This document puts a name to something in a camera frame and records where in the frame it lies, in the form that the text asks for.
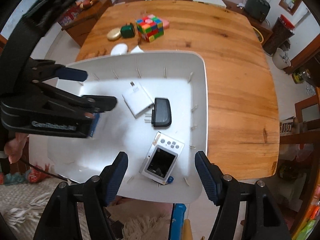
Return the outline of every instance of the black power adapter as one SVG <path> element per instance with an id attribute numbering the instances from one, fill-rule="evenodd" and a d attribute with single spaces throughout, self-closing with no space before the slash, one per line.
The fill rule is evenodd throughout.
<path id="1" fill-rule="evenodd" d="M 168 98 L 155 98 L 155 109 L 152 110 L 152 114 L 145 114 L 150 119 L 145 119 L 146 122 L 150 122 L 153 127 L 168 127 L 171 125 L 171 108 Z"/>

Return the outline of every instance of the white charger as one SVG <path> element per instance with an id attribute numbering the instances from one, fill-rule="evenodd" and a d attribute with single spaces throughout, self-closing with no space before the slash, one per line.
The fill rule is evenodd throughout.
<path id="1" fill-rule="evenodd" d="M 122 97 L 134 117 L 137 117 L 143 110 L 153 105 L 154 102 L 140 83 L 130 82 L 131 88 L 126 90 Z"/>

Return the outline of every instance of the blue gripper pad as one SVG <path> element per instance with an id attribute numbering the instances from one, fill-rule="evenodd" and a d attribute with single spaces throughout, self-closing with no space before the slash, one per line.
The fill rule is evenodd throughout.
<path id="1" fill-rule="evenodd" d="M 184 213 L 187 208 L 184 204 L 175 204 L 172 223 L 171 223 L 171 234 L 169 240 L 180 240 L 183 232 L 183 222 L 184 222 Z"/>
<path id="2" fill-rule="evenodd" d="M 112 165 L 110 166 L 107 174 L 107 184 L 105 188 L 105 204 L 108 205 L 111 201 L 116 198 L 124 174 L 128 168 L 128 156 L 125 152 L 119 152 Z"/>
<path id="3" fill-rule="evenodd" d="M 198 151 L 195 155 L 195 165 L 201 179 L 204 190 L 216 206 L 221 204 L 223 176 L 218 166 L 211 164 L 203 151 Z"/>
<path id="4" fill-rule="evenodd" d="M 90 129 L 89 129 L 89 136 L 93 137 L 94 131 L 96 130 L 98 121 L 100 119 L 100 113 L 93 113 L 94 115 L 94 120 L 91 123 Z"/>
<path id="5" fill-rule="evenodd" d="M 88 73 L 86 71 L 69 67 L 59 68 L 55 72 L 55 75 L 60 79 L 80 82 L 83 82 L 88 78 Z"/>

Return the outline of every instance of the screw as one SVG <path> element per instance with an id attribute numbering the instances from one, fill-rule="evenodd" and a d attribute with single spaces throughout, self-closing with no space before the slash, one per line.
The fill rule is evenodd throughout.
<path id="1" fill-rule="evenodd" d="M 223 179 L 226 181 L 231 181 L 232 177 L 229 174 L 225 174 L 225 175 L 223 175 Z"/>
<path id="2" fill-rule="evenodd" d="M 258 184 L 258 186 L 260 186 L 260 187 L 264 187 L 266 184 L 264 183 L 264 181 L 262 181 L 262 180 L 258 180 L 257 181 L 257 184 Z"/>
<path id="3" fill-rule="evenodd" d="M 99 177 L 98 175 L 94 175 L 94 176 L 91 177 L 91 180 L 92 180 L 93 182 L 97 182 L 97 181 L 100 180 L 100 177 Z"/>
<path id="4" fill-rule="evenodd" d="M 61 183 L 59 184 L 59 188 L 65 188 L 66 185 L 67 185 L 66 182 L 61 182 Z"/>

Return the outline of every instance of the white tray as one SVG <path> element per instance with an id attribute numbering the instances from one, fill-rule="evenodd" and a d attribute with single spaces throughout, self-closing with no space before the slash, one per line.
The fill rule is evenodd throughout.
<path id="1" fill-rule="evenodd" d="M 203 59 L 190 52 L 158 51 L 103 56 L 68 66 L 86 70 L 89 77 L 83 83 L 59 80 L 58 88 L 79 96 L 115 96 L 118 104 L 100 116 L 93 138 L 49 137 L 48 157 L 55 163 L 55 171 L 85 182 L 124 151 L 129 164 L 118 195 L 167 203 L 195 201 L 202 184 L 194 155 L 199 150 L 207 152 L 208 100 Z M 126 106 L 122 93 L 130 88 L 131 81 L 139 82 L 151 98 L 170 101 L 172 124 L 161 132 L 186 145 L 172 171 L 172 184 L 159 186 L 138 173 L 159 129 L 145 123 L 144 115 L 135 119 Z"/>

